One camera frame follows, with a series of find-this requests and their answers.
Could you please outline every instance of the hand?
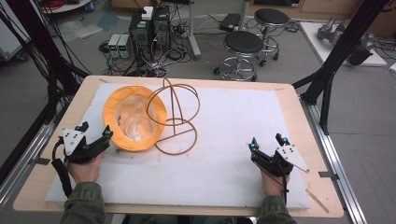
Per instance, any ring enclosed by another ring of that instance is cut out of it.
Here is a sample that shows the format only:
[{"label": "hand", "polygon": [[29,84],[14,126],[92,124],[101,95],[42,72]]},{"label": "hand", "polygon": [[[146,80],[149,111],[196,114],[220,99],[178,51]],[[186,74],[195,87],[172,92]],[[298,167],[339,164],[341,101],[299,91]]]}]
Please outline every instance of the hand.
[{"label": "hand", "polygon": [[[262,188],[266,196],[282,196],[283,195],[283,186],[282,184],[282,176],[274,176],[270,175],[268,172],[262,171]],[[290,176],[286,177],[286,182],[289,182]]]},{"label": "hand", "polygon": [[76,184],[82,182],[96,182],[99,177],[99,168],[102,163],[104,153],[99,154],[93,161],[87,164],[69,163],[68,170],[76,181]]}]

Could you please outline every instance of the stool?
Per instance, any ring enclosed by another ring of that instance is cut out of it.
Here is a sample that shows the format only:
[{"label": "stool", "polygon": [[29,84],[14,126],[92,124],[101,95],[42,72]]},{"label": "stool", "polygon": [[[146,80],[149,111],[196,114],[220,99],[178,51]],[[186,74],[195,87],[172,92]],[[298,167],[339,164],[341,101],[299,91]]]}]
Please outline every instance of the stool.
[{"label": "stool", "polygon": [[287,22],[289,22],[289,17],[276,9],[271,8],[262,8],[257,10],[254,13],[254,20],[264,26],[264,30],[262,30],[262,42],[264,43],[264,48],[262,52],[264,52],[264,58],[260,61],[260,66],[263,67],[266,64],[266,56],[268,52],[273,52],[276,50],[276,54],[273,59],[277,60],[279,57],[279,45],[277,42],[269,36],[270,29],[283,27]]},{"label": "stool", "polygon": [[224,37],[223,45],[234,56],[221,62],[219,67],[215,68],[215,74],[221,73],[221,79],[256,81],[256,70],[247,58],[257,57],[263,48],[262,40],[253,33],[235,31]]}]

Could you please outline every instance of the electronic equipment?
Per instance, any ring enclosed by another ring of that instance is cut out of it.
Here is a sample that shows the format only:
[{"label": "electronic equipment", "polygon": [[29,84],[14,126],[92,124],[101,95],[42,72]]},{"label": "electronic equipment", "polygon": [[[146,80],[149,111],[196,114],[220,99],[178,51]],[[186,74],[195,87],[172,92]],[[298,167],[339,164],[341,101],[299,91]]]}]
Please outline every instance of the electronic equipment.
[{"label": "electronic equipment", "polygon": [[152,60],[152,22],[143,21],[141,11],[136,11],[134,15],[132,15],[131,24],[129,26],[129,34],[131,35],[134,53],[139,52],[145,59]]},{"label": "electronic equipment", "polygon": [[110,40],[108,41],[108,49],[110,50],[110,55],[113,58],[119,58],[119,50],[117,45],[119,44],[121,35],[112,35]]},{"label": "electronic equipment", "polygon": [[233,31],[233,28],[238,26],[240,18],[241,15],[238,13],[228,14],[220,23],[219,29],[229,32]]},{"label": "electronic equipment", "polygon": [[169,16],[169,6],[159,7],[154,10],[152,18],[154,35],[157,40],[157,47],[168,50],[171,48],[171,22]]},{"label": "electronic equipment", "polygon": [[119,50],[120,58],[131,57],[133,54],[131,36],[121,35],[117,48]]},{"label": "electronic equipment", "polygon": [[293,165],[309,173],[308,166],[305,164],[303,157],[297,147],[290,144],[288,138],[282,137],[280,133],[277,133],[276,141],[280,144],[280,147],[276,148],[273,157],[269,157],[259,150],[259,144],[256,139],[253,138],[248,145],[251,151],[251,160],[261,169],[268,171],[271,175],[289,175]]},{"label": "electronic equipment", "polygon": [[[59,137],[58,142],[52,150],[51,164],[58,173],[66,197],[69,197],[73,191],[69,173],[67,172],[67,164],[69,162],[77,164],[89,163],[110,146],[109,141],[111,136],[113,136],[113,132],[110,131],[108,125],[103,130],[102,137],[89,145],[85,137],[85,132],[88,128],[88,122],[83,122],[75,130],[63,129],[63,136]],[[60,145],[64,145],[64,161],[55,158],[56,150]]]}]

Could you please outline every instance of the wooden board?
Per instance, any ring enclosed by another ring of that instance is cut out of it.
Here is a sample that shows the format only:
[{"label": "wooden board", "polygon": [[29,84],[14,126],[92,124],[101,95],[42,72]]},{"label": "wooden board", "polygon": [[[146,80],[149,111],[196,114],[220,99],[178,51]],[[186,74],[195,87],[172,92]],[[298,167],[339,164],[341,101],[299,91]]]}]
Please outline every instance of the wooden board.
[{"label": "wooden board", "polygon": [[[299,147],[311,174],[302,173],[305,191],[310,203],[309,209],[291,210],[294,217],[341,217],[344,210],[335,192],[330,178],[321,178],[318,172],[327,171],[321,158],[318,145],[309,127],[304,111],[297,97],[295,89],[290,84],[252,83],[236,81],[216,81],[197,79],[171,79],[173,83],[186,83],[194,87],[208,87],[220,89],[246,89],[275,91],[277,100],[286,122],[289,138]],[[82,121],[84,114],[92,103],[92,99],[102,83],[124,83],[134,85],[161,85],[160,78],[142,77],[105,77],[89,76],[84,79],[73,102],[68,107],[54,135],[41,154],[41,158],[50,159],[52,148],[62,134],[62,127],[75,127]],[[63,211],[63,202],[46,202],[46,196],[51,183],[56,176],[53,167],[37,164],[23,184],[15,202],[14,209],[18,211]],[[177,214],[177,215],[205,215],[205,216],[258,216],[260,209],[251,207],[219,207],[219,206],[173,206],[173,205],[144,205],[106,203],[108,213],[137,213],[137,214]]]}]

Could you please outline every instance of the floor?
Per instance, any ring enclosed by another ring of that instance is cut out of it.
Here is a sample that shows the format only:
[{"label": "floor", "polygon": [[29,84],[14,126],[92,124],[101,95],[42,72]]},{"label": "floor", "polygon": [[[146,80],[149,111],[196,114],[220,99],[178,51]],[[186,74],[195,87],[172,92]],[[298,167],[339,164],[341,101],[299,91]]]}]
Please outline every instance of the floor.
[{"label": "floor", "polygon": [[[115,13],[105,7],[98,7],[93,13],[82,9],[57,17],[60,23],[81,21],[84,25],[93,23],[104,27],[104,31],[87,39],[77,38],[67,42],[69,48],[95,75],[106,70],[106,58],[98,51],[99,45],[108,40],[111,34],[127,32],[128,18],[125,13]],[[202,16],[195,21],[195,27],[201,28],[195,32],[201,33],[196,35],[201,58],[172,64],[167,77],[220,79],[213,70],[230,53],[222,46],[224,35],[204,35],[223,33],[211,20],[210,17]],[[320,68],[321,63],[302,31],[283,32],[276,37],[276,41],[281,47],[279,59],[269,59],[264,67],[256,66],[257,81],[291,84]],[[64,53],[59,38],[54,38],[54,42]],[[396,78],[388,68],[396,61],[386,61],[388,65],[384,67],[340,67],[332,85],[329,132],[367,222],[390,224],[396,220],[396,193],[393,190],[396,186],[393,143],[396,135]],[[297,92],[303,93],[305,90],[306,86]],[[0,130],[0,164],[3,164],[47,103],[47,83],[31,61],[23,63],[13,60],[0,68],[0,94],[0,122],[6,127]],[[318,107],[320,104],[321,97],[318,98]],[[12,203],[22,183],[0,210],[0,222],[57,222],[61,213],[13,210]],[[296,219],[299,223],[350,223],[347,214],[341,218]],[[110,220],[111,216],[107,216],[106,223],[110,223]]]}]

